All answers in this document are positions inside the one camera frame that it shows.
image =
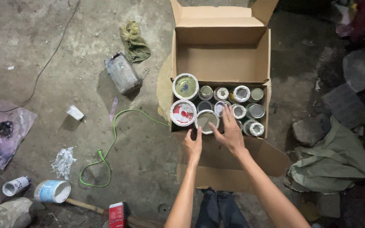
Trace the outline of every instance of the wooden handle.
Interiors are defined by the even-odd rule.
[[[98,212],[98,213],[101,213],[101,214],[104,213],[104,209],[102,209],[102,208],[99,208],[99,207],[93,206],[93,205],[89,205],[89,204],[80,202],[80,201],[75,200],[75,199],[67,198],[66,199],[66,202],[69,203],[69,204],[72,204],[72,205],[76,205],[76,206],[80,206],[80,207],[87,208],[88,210],[93,210],[93,211]]]

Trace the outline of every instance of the open cardboard box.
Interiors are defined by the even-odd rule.
[[[278,0],[258,0],[251,8],[182,7],[170,0],[176,28],[172,41],[171,76],[194,75],[211,85],[248,85],[263,88],[266,109],[261,123],[262,138],[244,136],[245,146],[267,175],[284,175],[290,160],[264,141],[268,130],[268,105],[271,97],[270,40],[267,23]],[[182,142],[187,129],[173,123],[170,130]],[[229,150],[215,136],[202,136],[202,154],[195,178],[196,188],[252,192],[249,178]],[[178,155],[177,179],[185,175],[187,161],[183,148]]]

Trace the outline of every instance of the hand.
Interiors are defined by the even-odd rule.
[[[247,150],[245,148],[245,141],[243,140],[242,132],[240,131],[240,127],[237,125],[236,119],[234,118],[231,106],[223,106],[222,119],[223,125],[225,126],[225,133],[223,135],[212,123],[209,123],[209,126],[215,134],[216,140],[227,147],[230,152],[237,157],[239,152]]]
[[[182,144],[187,151],[188,164],[197,166],[202,152],[202,129],[201,127],[198,127],[197,140],[195,141],[191,139],[191,132],[192,129],[188,130],[188,133],[185,136],[184,142]]]

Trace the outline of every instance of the green cloth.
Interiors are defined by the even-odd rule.
[[[297,147],[299,161],[288,170],[297,191],[335,193],[365,178],[365,150],[358,137],[333,116],[332,129],[312,148]]]
[[[120,33],[132,62],[141,62],[150,57],[149,47],[140,35],[137,22],[128,22],[126,26],[121,26]]]

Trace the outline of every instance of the dirty rag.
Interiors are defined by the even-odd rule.
[[[324,194],[345,190],[353,179],[365,178],[365,150],[358,137],[333,116],[332,128],[312,148],[297,147],[299,161],[291,165],[291,188]]]
[[[17,106],[0,101],[0,110],[10,110]],[[21,144],[37,115],[24,108],[0,111],[0,169],[4,169]]]
[[[121,26],[120,34],[125,42],[129,56],[132,58],[132,62],[141,62],[150,57],[149,47],[140,35],[137,22],[129,21],[127,25]]]

